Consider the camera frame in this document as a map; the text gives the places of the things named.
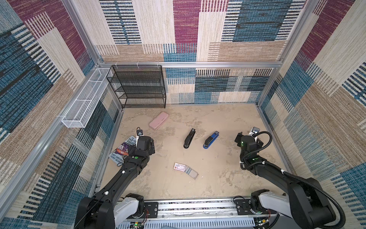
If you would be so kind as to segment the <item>blue stapler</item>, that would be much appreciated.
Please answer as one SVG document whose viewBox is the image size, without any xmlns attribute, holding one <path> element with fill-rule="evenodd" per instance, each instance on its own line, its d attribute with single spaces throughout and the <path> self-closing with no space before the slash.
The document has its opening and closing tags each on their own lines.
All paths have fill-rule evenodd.
<svg viewBox="0 0 366 229">
<path fill-rule="evenodd" d="M 208 149 L 210 147 L 210 145 L 219 137 L 219 132 L 215 131 L 211 136 L 209 136 L 204 144 L 203 144 L 203 148 L 204 149 Z"/>
</svg>

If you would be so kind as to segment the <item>black stapler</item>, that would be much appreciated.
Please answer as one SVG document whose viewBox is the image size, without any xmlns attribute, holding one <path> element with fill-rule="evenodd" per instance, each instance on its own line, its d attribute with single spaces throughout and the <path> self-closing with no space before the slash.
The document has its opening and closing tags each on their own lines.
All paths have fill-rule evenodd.
<svg viewBox="0 0 366 229">
<path fill-rule="evenodd" d="M 185 139 L 185 142 L 184 142 L 184 148 L 185 149 L 189 148 L 189 146 L 190 146 L 190 144 L 193 140 L 194 135 L 195 135 L 195 129 L 192 128 L 191 131 L 189 132 L 188 136 Z"/>
</svg>

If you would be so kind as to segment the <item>red white staple box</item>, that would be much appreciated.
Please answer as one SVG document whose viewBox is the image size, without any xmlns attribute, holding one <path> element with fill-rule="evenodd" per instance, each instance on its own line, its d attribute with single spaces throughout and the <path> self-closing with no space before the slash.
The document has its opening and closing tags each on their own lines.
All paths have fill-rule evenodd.
<svg viewBox="0 0 366 229">
<path fill-rule="evenodd" d="M 185 172 L 186 165 L 180 164 L 180 163 L 175 163 L 174 166 L 173 166 L 173 169 L 177 170 L 177 171 Z"/>
</svg>

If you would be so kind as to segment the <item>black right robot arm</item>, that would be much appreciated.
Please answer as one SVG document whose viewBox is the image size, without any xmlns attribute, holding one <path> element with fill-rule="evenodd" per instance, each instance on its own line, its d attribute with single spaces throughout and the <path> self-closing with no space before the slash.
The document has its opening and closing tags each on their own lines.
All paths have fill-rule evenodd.
<svg viewBox="0 0 366 229">
<path fill-rule="evenodd" d="M 341 205 L 314 178 L 303 178 L 284 171 L 258 155 L 272 143 L 270 132 L 238 133 L 240 168 L 262 177 L 285 192 L 284 196 L 261 189 L 251 194 L 250 208 L 254 214 L 275 210 L 291 217 L 302 229 L 341 229 L 346 215 Z"/>
</svg>

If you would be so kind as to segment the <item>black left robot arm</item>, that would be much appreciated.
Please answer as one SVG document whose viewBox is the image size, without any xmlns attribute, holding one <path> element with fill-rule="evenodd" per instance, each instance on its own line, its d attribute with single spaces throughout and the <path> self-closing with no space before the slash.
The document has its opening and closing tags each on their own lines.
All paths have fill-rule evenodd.
<svg viewBox="0 0 366 229">
<path fill-rule="evenodd" d="M 139 137 L 137 145 L 131 148 L 120 170 L 109 183 L 91 198 L 81 200 L 74 228 L 116 229 L 128 217 L 142 216 L 145 213 L 143 196 L 130 193 L 122 201 L 119 199 L 154 153 L 153 139 L 149 136 Z"/>
</svg>

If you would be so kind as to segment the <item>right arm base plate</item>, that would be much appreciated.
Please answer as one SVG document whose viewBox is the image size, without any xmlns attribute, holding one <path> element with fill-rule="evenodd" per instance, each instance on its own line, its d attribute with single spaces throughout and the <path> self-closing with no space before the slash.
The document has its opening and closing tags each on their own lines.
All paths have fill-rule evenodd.
<svg viewBox="0 0 366 229">
<path fill-rule="evenodd" d="M 250 199 L 246 199 L 243 197 L 234 197 L 233 198 L 233 203 L 235 205 L 235 209 L 237 211 L 237 214 L 239 216 L 244 216 L 244 215 L 264 215 L 264 216 L 269 216 L 269 215 L 276 215 L 277 212 L 276 211 L 271 211 L 271 213 L 269 213 L 268 209 L 264 209 L 264 210 L 253 210 L 251 208 L 250 205 Z"/>
</svg>

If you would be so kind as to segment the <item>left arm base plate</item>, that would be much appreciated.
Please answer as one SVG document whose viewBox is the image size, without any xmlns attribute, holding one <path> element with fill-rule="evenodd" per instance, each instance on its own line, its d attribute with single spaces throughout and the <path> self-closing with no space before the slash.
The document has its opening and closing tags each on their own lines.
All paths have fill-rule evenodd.
<svg viewBox="0 0 366 229">
<path fill-rule="evenodd" d="M 158 217 L 158 210 L 158 202 L 146 202 L 142 210 L 138 210 L 132 217 L 135 219 L 155 219 Z"/>
</svg>

